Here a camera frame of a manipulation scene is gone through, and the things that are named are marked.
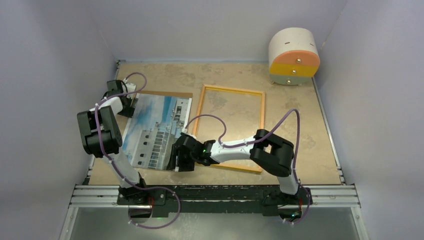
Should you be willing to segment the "building photo print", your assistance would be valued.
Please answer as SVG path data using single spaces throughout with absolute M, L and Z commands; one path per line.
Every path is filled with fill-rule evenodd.
M 138 93 L 122 134 L 122 152 L 134 168 L 168 170 L 172 145 L 188 123 L 192 99 Z

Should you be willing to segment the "brown cardboard backing board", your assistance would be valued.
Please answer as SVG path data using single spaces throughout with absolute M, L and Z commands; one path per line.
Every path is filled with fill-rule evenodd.
M 171 91 L 151 91 L 151 90 L 140 90 L 135 93 L 135 97 L 138 95 L 146 94 L 146 95 L 157 95 L 157 96 L 168 96 L 168 97 L 177 97 L 177 98 L 189 98 L 193 97 L 191 92 L 171 92 Z

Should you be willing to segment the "clear acrylic sheet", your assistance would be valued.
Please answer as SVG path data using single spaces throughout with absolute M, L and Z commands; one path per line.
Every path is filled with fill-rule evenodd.
M 226 134 L 222 141 L 236 141 L 254 135 L 263 127 L 261 95 L 206 89 L 200 114 L 210 114 L 222 119 L 226 125 Z M 201 142 L 217 140 L 223 133 L 223 124 L 209 116 L 197 119 L 196 137 Z M 214 168 L 240 170 L 261 173 L 260 167 L 250 159 L 230 160 Z

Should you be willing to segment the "yellow wooden picture frame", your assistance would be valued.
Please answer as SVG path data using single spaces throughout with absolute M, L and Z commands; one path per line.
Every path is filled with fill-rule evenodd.
M 222 141 L 223 136 L 227 132 L 227 126 L 225 122 L 212 114 L 202 114 L 202 105 L 205 90 L 216 90 L 222 92 L 231 92 L 231 93 L 239 93 L 239 94 L 249 94 L 249 95 L 258 95 L 261 99 L 261 111 L 260 111 L 260 128 L 256 130 L 256 133 L 253 136 L 249 136 L 243 138 L 241 140 L 232 140 L 232 141 Z M 265 154 L 265 147 L 267 146 L 264 141 L 271 135 L 264 128 L 265 124 L 265 93 L 263 91 L 256 90 L 245 90 L 241 88 L 228 88 L 228 87 L 216 87 L 214 85 L 204 85 L 201 90 L 200 95 L 200 103 L 197 109 L 197 115 L 193 117 L 187 124 L 190 125 L 194 122 L 193 132 L 191 134 L 192 137 L 196 137 L 197 129 L 199 125 L 200 117 L 213 117 L 219 120 L 224 127 L 223 133 L 218 137 L 217 140 L 207 140 L 205 142 L 205 150 L 204 156 L 206 156 L 206 160 L 211 160 L 211 163 L 208 164 L 210 167 L 221 167 L 230 170 L 237 170 L 243 172 L 249 172 L 254 174 L 261 174 L 263 169 L 258 165 Z M 241 164 L 230 164 L 228 161 L 232 160 L 252 160 L 256 165 L 253 166 L 245 166 Z

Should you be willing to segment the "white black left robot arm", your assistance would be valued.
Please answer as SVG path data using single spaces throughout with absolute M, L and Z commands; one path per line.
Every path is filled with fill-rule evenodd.
M 131 94 L 122 80 L 110 80 L 101 102 L 90 110 L 77 114 L 77 122 L 85 152 L 109 162 L 119 178 L 119 199 L 134 201 L 138 205 L 149 199 L 147 185 L 141 175 L 130 165 L 121 151 L 123 137 L 116 115 L 131 118 L 138 99 Z

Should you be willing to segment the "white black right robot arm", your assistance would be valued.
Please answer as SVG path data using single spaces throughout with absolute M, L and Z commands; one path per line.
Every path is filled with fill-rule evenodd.
M 165 168 L 168 171 L 192 172 L 196 163 L 211 166 L 233 160 L 251 160 L 277 177 L 282 200 L 292 204 L 300 196 L 311 196 L 310 190 L 303 187 L 297 178 L 298 150 L 298 143 L 293 144 L 265 129 L 257 130 L 248 138 L 227 142 L 200 142 L 190 134 L 181 133 L 171 146 Z

